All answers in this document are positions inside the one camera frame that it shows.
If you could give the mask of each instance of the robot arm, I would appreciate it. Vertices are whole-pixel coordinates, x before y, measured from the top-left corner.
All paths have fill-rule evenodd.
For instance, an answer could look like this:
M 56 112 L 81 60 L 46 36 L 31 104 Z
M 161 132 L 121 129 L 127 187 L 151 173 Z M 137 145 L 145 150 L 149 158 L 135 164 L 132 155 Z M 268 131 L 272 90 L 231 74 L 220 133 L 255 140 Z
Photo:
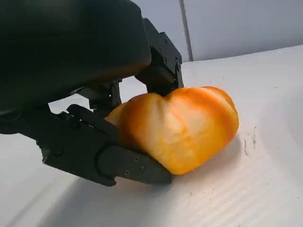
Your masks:
M 124 148 L 104 120 L 121 104 L 119 82 L 135 76 L 148 92 L 183 87 L 182 58 L 129 0 L 7 1 L 0 15 L 0 133 L 37 141 L 43 162 L 101 183 L 123 177 L 166 184 L 171 174 L 148 155 Z M 79 93 L 91 110 L 48 103 Z

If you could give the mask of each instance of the orange fruit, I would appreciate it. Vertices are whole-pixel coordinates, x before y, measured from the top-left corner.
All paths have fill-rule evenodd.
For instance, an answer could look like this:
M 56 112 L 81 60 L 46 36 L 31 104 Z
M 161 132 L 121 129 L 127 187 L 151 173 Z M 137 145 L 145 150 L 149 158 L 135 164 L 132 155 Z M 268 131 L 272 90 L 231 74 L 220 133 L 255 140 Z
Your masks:
M 106 120 L 120 129 L 122 143 L 148 153 L 176 175 L 218 153 L 239 127 L 232 99 L 215 87 L 179 88 L 166 97 L 139 95 Z

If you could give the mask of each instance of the soft orange toy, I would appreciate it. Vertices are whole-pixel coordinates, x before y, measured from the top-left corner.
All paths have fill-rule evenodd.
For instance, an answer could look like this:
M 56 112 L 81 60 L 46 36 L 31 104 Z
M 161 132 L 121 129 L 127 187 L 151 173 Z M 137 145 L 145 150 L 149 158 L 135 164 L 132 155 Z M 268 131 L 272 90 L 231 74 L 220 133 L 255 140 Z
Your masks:
M 202 165 L 235 136 L 239 119 L 232 99 L 215 87 L 179 88 L 166 97 L 143 94 L 106 118 L 120 140 L 180 175 Z

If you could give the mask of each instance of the black mechanical bracket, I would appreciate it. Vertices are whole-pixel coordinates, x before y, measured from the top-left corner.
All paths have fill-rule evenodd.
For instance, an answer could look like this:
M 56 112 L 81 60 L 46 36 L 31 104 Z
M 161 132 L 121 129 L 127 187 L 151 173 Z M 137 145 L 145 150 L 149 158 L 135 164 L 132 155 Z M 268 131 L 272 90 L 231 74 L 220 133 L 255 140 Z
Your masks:
M 30 137 L 41 148 L 46 165 L 106 186 L 115 185 L 117 176 L 147 184 L 169 184 L 171 173 L 147 154 L 121 145 L 118 129 L 104 117 L 121 104 L 121 78 L 133 75 L 147 86 L 148 92 L 162 96 L 183 87 L 181 55 L 165 33 L 159 33 L 148 19 L 142 19 L 134 3 L 89 0 L 82 4 L 80 11 L 80 7 L 71 6 L 75 13 L 70 17 L 58 19 L 54 10 L 49 11 L 55 18 L 52 23 L 51 17 L 35 20 L 42 25 L 43 20 L 46 25 L 58 23 L 51 41 L 41 38 L 32 42 L 35 39 L 25 33 L 26 42 L 11 42 L 11 37 L 9 42 L 6 38 L 0 42 L 7 56 L 1 65 L 4 82 L 0 93 L 9 97 L 0 100 L 0 133 Z M 61 21 L 74 15 L 79 15 L 74 23 L 81 22 L 77 26 L 69 20 Z M 5 17 L 3 21 L 8 21 L 6 29 L 14 31 L 21 19 L 13 23 L 11 19 L 14 18 Z M 22 21 L 29 23 L 23 27 L 37 29 L 31 35 L 40 32 L 40 23 Z M 65 27 L 61 31 L 62 24 L 72 25 L 70 33 L 65 33 Z M 60 114 L 50 111 L 47 102 L 74 91 L 89 99 L 92 111 L 78 105 L 71 105 Z
M 1 125 L 9 133 L 36 140 L 46 165 L 105 186 L 115 185 L 116 176 L 147 184 L 171 183 L 171 174 L 156 160 L 121 146 L 118 129 L 97 113 L 78 105 L 67 111 L 53 114 L 48 106 L 24 110 L 6 116 Z

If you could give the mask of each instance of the dirt speck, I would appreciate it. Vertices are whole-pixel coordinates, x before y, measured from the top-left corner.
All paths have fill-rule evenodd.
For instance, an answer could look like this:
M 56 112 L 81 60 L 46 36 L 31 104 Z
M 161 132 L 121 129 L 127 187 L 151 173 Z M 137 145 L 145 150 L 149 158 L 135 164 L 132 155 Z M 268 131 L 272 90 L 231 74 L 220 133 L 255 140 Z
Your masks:
M 246 140 L 244 140 L 244 153 L 248 156 Z
M 255 132 L 254 132 L 254 136 L 252 137 L 252 142 L 254 144 L 254 149 L 256 149 L 256 143 L 257 143 L 257 141 L 256 141 L 256 134 L 255 134 Z

